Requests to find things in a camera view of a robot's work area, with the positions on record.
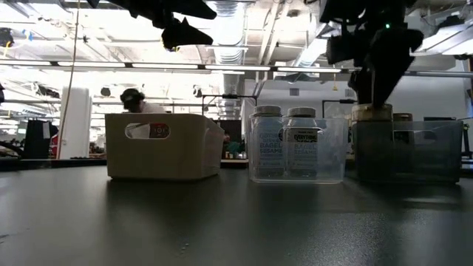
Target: clear plastic bin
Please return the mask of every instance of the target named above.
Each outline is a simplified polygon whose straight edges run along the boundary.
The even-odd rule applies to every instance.
[[[392,134],[381,136],[381,129],[386,128],[392,128]],[[357,123],[353,133],[362,141],[355,142],[355,177],[376,182],[456,183],[461,174],[462,130],[462,121]],[[382,148],[382,156],[363,150],[370,145]]]
[[[268,123],[273,117],[251,118],[247,127],[248,147],[250,148],[248,159],[250,166],[250,177],[258,183],[339,183],[344,178],[345,160],[347,157],[347,141],[348,141],[348,121],[345,119],[316,119],[319,129],[319,137],[317,140],[317,175],[313,177],[292,177],[287,174],[287,143],[282,141],[284,150],[285,170],[283,175],[265,175],[265,171],[259,171],[260,149],[265,147],[264,138],[258,135],[257,126],[265,125],[262,120],[268,119]],[[291,118],[306,120],[310,118]],[[284,127],[287,125],[288,118],[282,118],[281,140]]]

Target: bottle label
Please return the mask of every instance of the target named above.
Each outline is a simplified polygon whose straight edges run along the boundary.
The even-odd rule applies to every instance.
[[[284,167],[282,153],[282,127],[261,126],[258,130],[260,168]]]
[[[292,169],[316,169],[320,129],[287,129],[287,163]]]

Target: ceiling duct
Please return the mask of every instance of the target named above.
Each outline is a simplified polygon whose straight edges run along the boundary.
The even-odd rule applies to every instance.
[[[226,46],[215,49],[215,61],[217,64],[240,65],[243,63],[243,49],[238,49],[243,45],[245,30],[245,8],[246,3],[235,1],[215,1],[212,3],[217,12],[215,18],[215,43]],[[243,95],[244,75],[222,73],[220,83],[221,95]],[[239,100],[220,100],[220,104],[226,108],[230,106],[238,107]]]

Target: table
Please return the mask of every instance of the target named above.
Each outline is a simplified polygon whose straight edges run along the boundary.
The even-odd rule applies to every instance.
[[[0,265],[471,265],[473,180],[452,187],[111,181],[0,173]]]

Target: ceiling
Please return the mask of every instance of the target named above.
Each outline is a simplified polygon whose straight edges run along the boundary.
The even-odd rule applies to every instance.
[[[185,46],[178,52],[168,52],[160,42],[162,30],[142,17],[132,18],[127,10],[121,10],[102,1],[98,9],[92,9],[81,1],[77,41],[77,61],[125,61],[215,64],[216,47]],[[433,13],[463,6],[465,0],[421,0],[416,8],[428,8]],[[271,10],[277,16],[271,30]],[[0,1],[0,27],[13,30],[15,44],[8,50],[0,50],[2,59],[71,61],[74,53],[76,0],[29,0]],[[246,6],[243,64],[269,64],[295,60],[301,51],[315,38],[317,7],[307,7],[302,0],[291,0],[279,6],[274,0],[255,0]],[[215,37],[219,32],[213,21],[187,17],[189,23]],[[270,37],[265,44],[265,36]],[[271,44],[277,44],[271,52]],[[317,64],[326,65],[323,56]],[[418,58],[414,68],[445,70],[455,65],[451,56],[425,56]],[[70,72],[63,69],[35,69],[24,67],[1,67],[0,80],[8,89],[8,97],[18,100],[45,99],[31,90],[32,83],[39,83],[60,94],[68,87]],[[113,72],[112,70],[83,71],[74,74],[73,86],[91,90],[94,100],[103,100],[100,94],[104,86],[112,90],[112,99],[126,87],[138,87],[158,102],[201,103],[192,95],[195,86],[205,94],[218,94],[221,73],[204,75],[181,72]],[[271,95],[265,91],[262,95]],[[50,105],[36,105],[50,112]],[[121,112],[120,106],[94,107],[94,112]]]

